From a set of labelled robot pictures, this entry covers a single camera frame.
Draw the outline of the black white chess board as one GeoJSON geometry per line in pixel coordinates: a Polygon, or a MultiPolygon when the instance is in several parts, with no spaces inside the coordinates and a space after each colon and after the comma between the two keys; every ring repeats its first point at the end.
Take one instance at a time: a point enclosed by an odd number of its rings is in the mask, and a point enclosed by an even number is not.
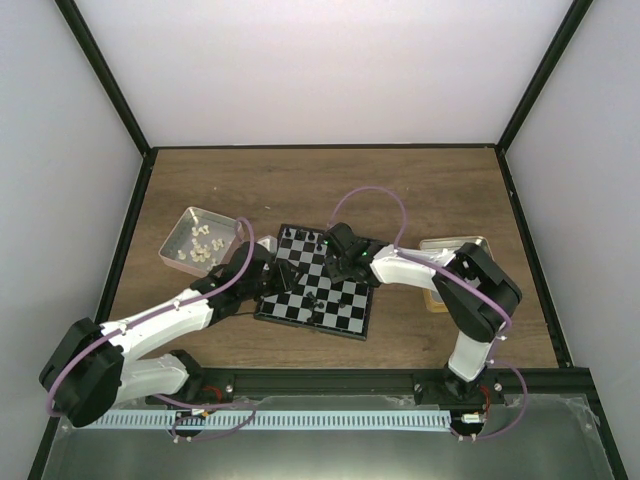
{"type": "Polygon", "coordinates": [[[276,257],[291,263],[300,275],[290,291],[261,298],[254,318],[364,341],[374,291],[351,280],[330,280],[321,235],[321,230],[304,226],[280,227],[276,257]]]}

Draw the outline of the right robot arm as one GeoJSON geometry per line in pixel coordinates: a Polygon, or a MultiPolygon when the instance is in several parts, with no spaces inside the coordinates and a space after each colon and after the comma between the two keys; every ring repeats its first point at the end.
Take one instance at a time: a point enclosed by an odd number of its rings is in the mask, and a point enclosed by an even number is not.
{"type": "Polygon", "coordinates": [[[447,396],[458,403],[480,390],[496,339],[512,325],[522,300],[515,282],[475,243],[435,258],[424,250],[405,250],[366,239],[338,223],[325,231],[325,266],[333,282],[353,280],[378,288],[406,285],[435,291],[458,328],[443,372],[447,396]]]}

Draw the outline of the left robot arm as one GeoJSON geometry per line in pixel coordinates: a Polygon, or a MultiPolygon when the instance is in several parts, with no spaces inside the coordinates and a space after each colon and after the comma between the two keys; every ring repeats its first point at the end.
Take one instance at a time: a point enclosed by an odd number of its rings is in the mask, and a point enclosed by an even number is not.
{"type": "Polygon", "coordinates": [[[184,350],[148,353],[239,312],[249,300],[286,293],[301,272],[266,247],[245,242],[174,298],[144,312],[97,324],[76,321],[40,373],[50,415],[84,427],[113,406],[163,395],[184,404],[204,392],[204,370],[184,350]]]}

